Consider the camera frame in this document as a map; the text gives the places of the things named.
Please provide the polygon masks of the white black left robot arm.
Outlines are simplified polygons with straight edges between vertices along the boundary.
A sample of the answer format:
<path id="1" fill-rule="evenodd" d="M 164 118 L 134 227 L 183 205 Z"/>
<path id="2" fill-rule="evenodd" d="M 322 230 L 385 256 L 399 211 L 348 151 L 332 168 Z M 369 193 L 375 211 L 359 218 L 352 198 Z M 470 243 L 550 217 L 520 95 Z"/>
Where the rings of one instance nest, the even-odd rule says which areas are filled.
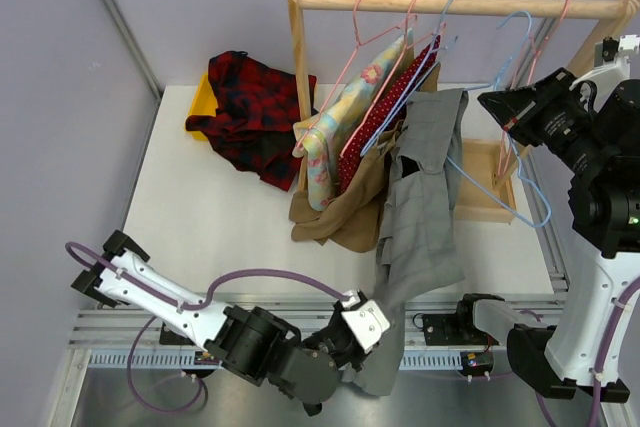
<path id="1" fill-rule="evenodd" d="M 84 268 L 72 284 L 74 290 L 110 307 L 142 308 L 228 372 L 255 386 L 269 382 L 299 401 L 310 417 L 320 414 L 336 392 L 341 369 L 361 369 L 391 327 L 379 303 L 363 292 L 340 293 L 296 272 L 238 270 L 217 278 L 200 295 L 158 274 L 149 255 L 119 230 L 101 252 L 75 241 L 67 242 L 65 249 Z M 292 280 L 328 294 L 335 300 L 328 324 L 304 337 L 297 327 L 261 307 L 246 310 L 216 299 L 221 285 L 251 277 Z"/>

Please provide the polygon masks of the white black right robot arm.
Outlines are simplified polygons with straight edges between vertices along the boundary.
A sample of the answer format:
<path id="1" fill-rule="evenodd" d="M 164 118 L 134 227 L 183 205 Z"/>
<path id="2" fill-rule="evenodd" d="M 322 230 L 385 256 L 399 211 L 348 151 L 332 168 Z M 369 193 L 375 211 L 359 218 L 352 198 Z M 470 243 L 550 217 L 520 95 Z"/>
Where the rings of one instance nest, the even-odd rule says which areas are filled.
<path id="1" fill-rule="evenodd" d="M 528 319 L 498 296 L 467 294 L 456 336 L 504 345 L 512 371 L 538 394 L 625 403 L 622 341 L 639 295 L 639 83 L 627 79 L 602 105 L 597 85 L 558 69 L 533 85 L 478 98 L 511 139 L 545 146 L 572 172 L 568 204 L 581 251 L 556 326 Z"/>

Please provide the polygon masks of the red black plaid skirt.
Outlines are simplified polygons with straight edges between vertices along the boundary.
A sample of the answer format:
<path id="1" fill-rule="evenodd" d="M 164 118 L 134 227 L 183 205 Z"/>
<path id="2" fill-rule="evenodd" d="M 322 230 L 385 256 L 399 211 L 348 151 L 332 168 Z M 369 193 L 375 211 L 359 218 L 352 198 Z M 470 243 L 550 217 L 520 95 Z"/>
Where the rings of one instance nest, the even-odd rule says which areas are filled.
<path id="1" fill-rule="evenodd" d="M 301 164 L 293 155 L 293 125 L 301 120 L 296 76 L 226 51 L 209 60 L 207 80 L 215 112 L 188 115 L 185 129 L 203 134 L 236 170 L 287 192 Z"/>

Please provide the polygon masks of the grey skirt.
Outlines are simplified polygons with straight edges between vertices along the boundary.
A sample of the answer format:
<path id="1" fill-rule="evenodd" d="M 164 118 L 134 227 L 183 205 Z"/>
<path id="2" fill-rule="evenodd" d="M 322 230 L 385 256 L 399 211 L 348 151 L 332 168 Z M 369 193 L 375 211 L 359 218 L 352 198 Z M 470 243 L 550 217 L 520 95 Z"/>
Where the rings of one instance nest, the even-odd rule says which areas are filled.
<path id="1" fill-rule="evenodd" d="M 371 396 L 391 394 L 405 349 L 405 306 L 465 277 L 454 240 L 454 209 L 461 175 L 449 160 L 463 160 L 463 89 L 416 92 L 391 151 L 388 195 L 376 248 L 373 299 L 391 326 L 361 370 L 344 381 Z"/>

